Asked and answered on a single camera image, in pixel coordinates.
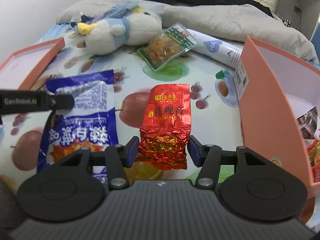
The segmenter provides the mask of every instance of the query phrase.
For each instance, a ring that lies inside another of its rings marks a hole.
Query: white tube
[[[206,55],[218,62],[236,69],[240,61],[242,49],[228,42],[211,37],[191,29],[187,29],[201,45],[192,48],[193,51]]]

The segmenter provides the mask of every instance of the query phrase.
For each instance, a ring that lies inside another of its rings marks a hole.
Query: printed apple
[[[42,133],[31,130],[24,133],[12,151],[14,166],[20,171],[30,171],[37,165]]]
[[[149,96],[149,92],[136,92],[126,96],[120,109],[120,120],[128,126],[140,128]]]

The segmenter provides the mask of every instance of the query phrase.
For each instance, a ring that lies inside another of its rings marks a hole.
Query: fruit print bedsheet
[[[45,90],[45,81],[57,77],[81,75],[113,69],[115,72],[116,128],[119,143],[140,136],[144,109],[151,88],[158,84],[190,84],[191,134],[203,144],[216,144],[225,150],[243,145],[240,113],[230,68],[194,52],[171,61],[154,72],[136,53],[137,48],[123,46],[106,56],[88,53],[84,36],[73,31],[64,35],[65,47],[48,65],[33,86]],[[36,172],[38,146],[50,112],[7,115],[0,123],[0,178],[13,190]],[[200,168],[187,154],[186,170],[157,170],[147,163],[135,163],[125,169],[133,179],[195,179]],[[232,174],[222,167],[220,179]]]

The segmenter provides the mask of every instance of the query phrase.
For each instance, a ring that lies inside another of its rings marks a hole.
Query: ha logo
[[[217,52],[220,49],[220,45],[223,42],[220,40],[213,40],[213,41],[204,41],[204,45],[207,47],[208,51],[210,52]]]

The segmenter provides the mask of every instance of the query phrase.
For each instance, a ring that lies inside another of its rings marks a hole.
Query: red foil bag
[[[189,84],[155,86],[140,128],[136,161],[158,169],[186,169],[185,147],[191,131]]]
[[[320,181],[320,140],[305,140],[312,167],[313,182]]]

